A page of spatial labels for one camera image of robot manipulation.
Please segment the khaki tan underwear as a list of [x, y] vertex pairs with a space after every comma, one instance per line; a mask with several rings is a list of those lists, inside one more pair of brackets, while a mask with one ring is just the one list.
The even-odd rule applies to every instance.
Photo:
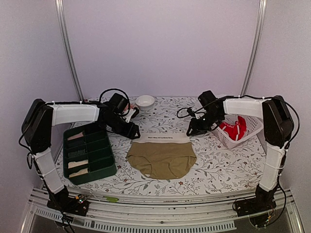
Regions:
[[171, 180], [187, 175], [197, 157], [185, 133], [144, 133], [132, 140], [126, 159], [143, 176]]

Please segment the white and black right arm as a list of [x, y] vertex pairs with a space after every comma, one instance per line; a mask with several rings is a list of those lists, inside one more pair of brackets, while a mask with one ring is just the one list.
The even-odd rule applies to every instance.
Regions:
[[191, 117], [188, 136], [205, 134], [219, 128], [225, 115], [257, 117], [263, 121], [267, 151], [261, 180], [256, 187], [255, 197], [234, 201], [233, 210], [238, 216], [246, 216], [275, 209], [274, 194], [281, 188], [279, 179], [284, 169], [286, 153], [299, 131], [290, 114], [294, 108], [282, 96], [217, 98], [211, 91], [206, 91], [198, 99], [205, 113], [198, 116], [197, 111], [187, 108]]

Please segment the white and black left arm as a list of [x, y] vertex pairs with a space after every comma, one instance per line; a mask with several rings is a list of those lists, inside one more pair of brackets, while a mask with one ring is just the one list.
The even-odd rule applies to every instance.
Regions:
[[21, 139], [28, 150], [27, 163], [35, 167], [49, 193], [47, 206], [61, 213], [86, 216], [89, 202], [83, 194], [72, 198], [60, 179], [51, 153], [52, 127], [83, 122], [64, 132], [64, 176], [75, 185], [116, 174], [115, 157], [107, 128], [129, 139], [140, 137], [132, 119], [139, 113], [129, 99], [115, 94], [109, 101], [33, 101], [21, 126]]

